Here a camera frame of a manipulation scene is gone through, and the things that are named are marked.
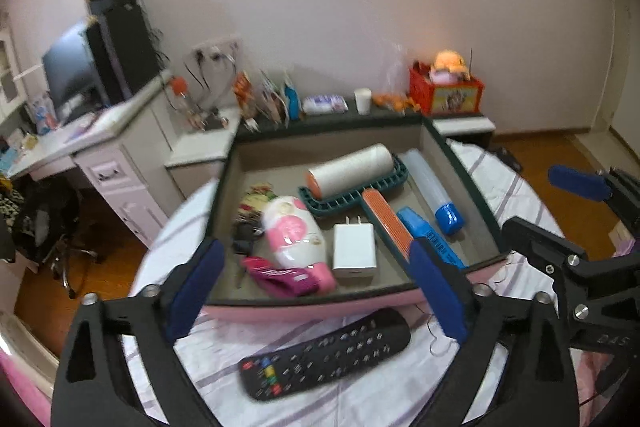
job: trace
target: computer monitor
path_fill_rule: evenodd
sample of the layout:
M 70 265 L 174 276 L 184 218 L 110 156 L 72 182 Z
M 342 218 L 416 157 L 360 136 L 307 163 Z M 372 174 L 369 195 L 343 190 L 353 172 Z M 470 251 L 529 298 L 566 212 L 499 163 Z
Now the computer monitor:
M 75 120 L 102 107 L 98 74 L 84 40 L 86 25 L 78 23 L 62 35 L 42 57 L 49 94 L 60 123 Z

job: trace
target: blue highlighter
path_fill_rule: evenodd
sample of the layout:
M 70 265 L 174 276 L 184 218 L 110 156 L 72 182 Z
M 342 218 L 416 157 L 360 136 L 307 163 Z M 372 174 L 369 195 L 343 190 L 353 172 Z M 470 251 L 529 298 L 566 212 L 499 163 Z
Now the blue highlighter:
M 465 268 L 465 264 L 460 261 L 460 257 L 451 250 L 447 241 L 445 241 L 438 232 L 433 230 L 433 227 L 427 220 L 420 217 L 412 208 L 405 206 L 396 212 L 396 216 L 398 216 L 398 219 L 400 219 L 414 239 L 424 237 L 429 241 L 445 263 L 452 264 L 460 269 Z

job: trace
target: pink cap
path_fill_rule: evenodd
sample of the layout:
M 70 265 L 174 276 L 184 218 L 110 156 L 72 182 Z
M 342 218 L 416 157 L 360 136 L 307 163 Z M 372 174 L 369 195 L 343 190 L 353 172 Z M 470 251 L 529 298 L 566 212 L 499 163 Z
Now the pink cap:
M 326 263 L 314 263 L 306 268 L 318 280 L 318 293 L 329 293 L 335 290 L 335 279 Z

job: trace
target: box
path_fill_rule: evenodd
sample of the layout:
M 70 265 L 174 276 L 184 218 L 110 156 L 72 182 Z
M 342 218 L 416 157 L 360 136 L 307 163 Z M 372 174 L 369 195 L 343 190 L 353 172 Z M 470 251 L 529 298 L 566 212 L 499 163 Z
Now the box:
M 416 60 L 409 69 L 409 94 L 423 115 L 479 112 L 484 84 L 471 75 L 469 82 L 433 84 L 431 67 Z

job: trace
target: cartoon picture on box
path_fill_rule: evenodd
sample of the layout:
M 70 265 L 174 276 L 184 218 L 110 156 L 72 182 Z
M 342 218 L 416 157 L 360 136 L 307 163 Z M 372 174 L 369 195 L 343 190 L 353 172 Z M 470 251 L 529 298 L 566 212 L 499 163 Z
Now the cartoon picture on box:
M 472 112 L 475 109 L 476 89 L 436 89 L 433 94 L 433 112 Z

